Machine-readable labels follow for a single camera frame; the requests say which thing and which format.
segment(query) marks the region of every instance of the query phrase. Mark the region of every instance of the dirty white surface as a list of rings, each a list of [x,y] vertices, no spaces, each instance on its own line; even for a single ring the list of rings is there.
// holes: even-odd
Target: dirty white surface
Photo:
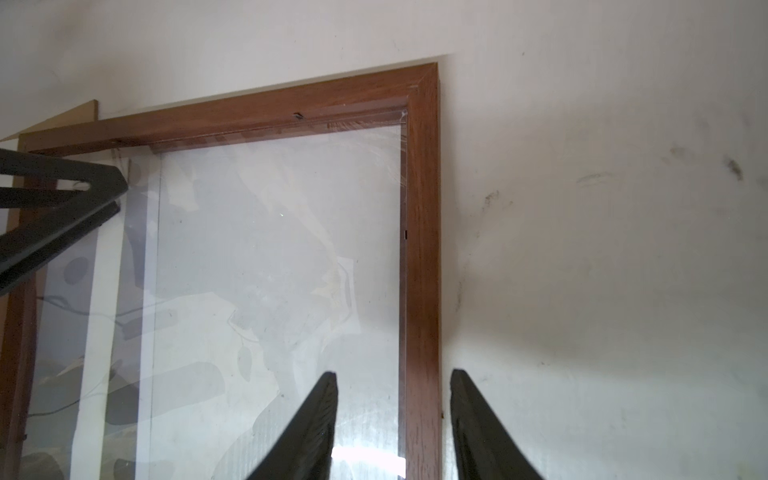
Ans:
[[[437,58],[446,380],[546,478],[752,480],[765,45],[763,0],[4,2],[0,132]]]

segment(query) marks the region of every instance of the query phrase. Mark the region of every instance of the transparent glass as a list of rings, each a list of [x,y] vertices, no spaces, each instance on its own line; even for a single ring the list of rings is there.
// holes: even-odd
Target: transparent glass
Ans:
[[[404,476],[400,130],[73,157],[130,189],[48,265],[22,478],[246,478],[326,370],[331,477]]]

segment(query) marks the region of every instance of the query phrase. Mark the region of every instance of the white strip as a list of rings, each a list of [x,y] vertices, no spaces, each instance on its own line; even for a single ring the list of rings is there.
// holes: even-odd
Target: white strip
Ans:
[[[141,163],[148,171],[147,181],[147,240],[144,244],[144,310],[141,318],[141,364],[139,369],[139,415],[136,431],[135,480],[149,479],[152,430],[152,370],[154,366],[154,315],[157,299],[157,232],[160,221],[160,172],[151,170],[149,162],[160,168],[160,159],[149,157]]]
[[[121,210],[98,229],[96,240],[88,336],[85,340],[78,421],[72,439],[69,473],[69,478],[78,480],[98,480],[101,475],[101,447],[104,444],[104,418],[107,411],[114,317],[118,307],[124,225],[125,214]]]

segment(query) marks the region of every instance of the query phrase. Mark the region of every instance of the beige triangular board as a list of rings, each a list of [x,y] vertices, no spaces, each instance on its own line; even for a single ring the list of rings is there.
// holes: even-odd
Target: beige triangular board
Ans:
[[[63,114],[58,114],[55,117],[51,117],[48,120],[44,120],[39,124],[34,124],[30,128],[15,133],[9,137],[3,138],[0,141],[13,140],[18,138],[20,134],[27,134],[31,131],[47,130],[49,128],[66,127],[67,125],[84,124],[89,121],[98,120],[98,101],[87,101],[82,105],[78,105],[71,110],[67,110]]]

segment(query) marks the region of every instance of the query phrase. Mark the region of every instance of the brown wooden frame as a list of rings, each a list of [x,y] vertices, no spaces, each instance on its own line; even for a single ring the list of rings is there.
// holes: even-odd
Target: brown wooden frame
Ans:
[[[256,141],[382,124],[405,127],[400,253],[401,455],[406,457],[407,478],[438,480],[442,409],[436,63],[22,134],[18,149],[59,157],[138,145],[176,150],[207,146],[206,139],[211,137],[232,143],[235,137]],[[28,325],[35,318],[34,300],[29,301],[35,298],[29,292],[32,287],[20,286],[18,292],[12,293],[15,309],[9,308],[4,336],[16,335],[23,345],[21,354],[31,349],[34,355],[35,328]],[[19,373],[21,381],[15,383],[16,388],[31,388],[33,365],[26,363],[28,371]],[[13,393],[13,408],[6,408],[9,402],[4,400],[0,419],[6,447],[21,444],[25,422],[15,422],[15,428],[9,428],[14,423],[10,417],[13,412],[26,417],[29,402],[28,391]],[[4,455],[8,452],[8,448],[3,449]]]

